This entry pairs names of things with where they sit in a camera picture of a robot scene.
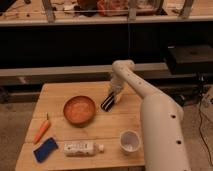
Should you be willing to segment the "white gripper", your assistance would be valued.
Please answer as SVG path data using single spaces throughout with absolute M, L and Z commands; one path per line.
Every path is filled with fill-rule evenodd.
M 108 95 L 117 94 L 115 98 L 115 103 L 118 103 L 122 98 L 122 93 L 120 93 L 124 88 L 124 81 L 117 75 L 113 74 L 110 80 L 110 87 Z

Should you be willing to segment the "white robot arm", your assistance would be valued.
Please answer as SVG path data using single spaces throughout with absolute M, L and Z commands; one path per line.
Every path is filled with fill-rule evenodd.
M 112 64 L 109 92 L 118 95 L 127 83 L 142 98 L 140 121 L 146 171 L 192 171 L 182 134 L 182 107 L 134 73 L 132 60 Z

